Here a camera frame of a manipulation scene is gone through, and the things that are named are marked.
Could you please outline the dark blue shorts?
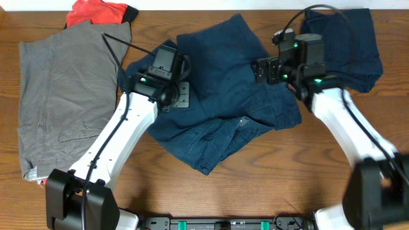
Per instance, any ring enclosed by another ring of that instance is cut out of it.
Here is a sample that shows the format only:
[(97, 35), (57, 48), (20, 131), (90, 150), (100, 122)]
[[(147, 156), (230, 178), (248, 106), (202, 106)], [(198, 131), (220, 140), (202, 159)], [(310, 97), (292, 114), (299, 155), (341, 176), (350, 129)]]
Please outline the dark blue shorts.
[(251, 63), (268, 54), (241, 15), (166, 45), (190, 57), (189, 106), (159, 114), (148, 133), (191, 168), (210, 174), (254, 138), (300, 124), (285, 84), (256, 82)]

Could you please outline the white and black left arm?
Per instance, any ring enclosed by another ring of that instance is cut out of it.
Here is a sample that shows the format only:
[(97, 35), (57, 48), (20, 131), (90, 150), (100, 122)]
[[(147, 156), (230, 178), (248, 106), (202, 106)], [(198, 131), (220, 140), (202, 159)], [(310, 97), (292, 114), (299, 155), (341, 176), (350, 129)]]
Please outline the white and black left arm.
[(125, 92), (92, 146), (67, 172), (45, 184), (49, 229), (137, 229), (139, 217), (118, 207), (114, 188), (122, 168), (158, 113), (179, 106), (190, 58), (161, 45), (144, 72), (124, 78)]

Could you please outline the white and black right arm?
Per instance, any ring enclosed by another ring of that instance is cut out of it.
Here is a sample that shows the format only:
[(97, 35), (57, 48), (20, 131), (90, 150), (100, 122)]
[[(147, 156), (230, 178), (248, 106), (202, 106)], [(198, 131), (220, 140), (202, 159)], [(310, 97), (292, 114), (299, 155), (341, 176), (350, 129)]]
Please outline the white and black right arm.
[(276, 57), (251, 66), (256, 82), (285, 83), (334, 136), (353, 171), (341, 204), (313, 213), (305, 229), (382, 229), (408, 220), (408, 156), (384, 139), (353, 103), (343, 80), (327, 72), (319, 34), (283, 29)]

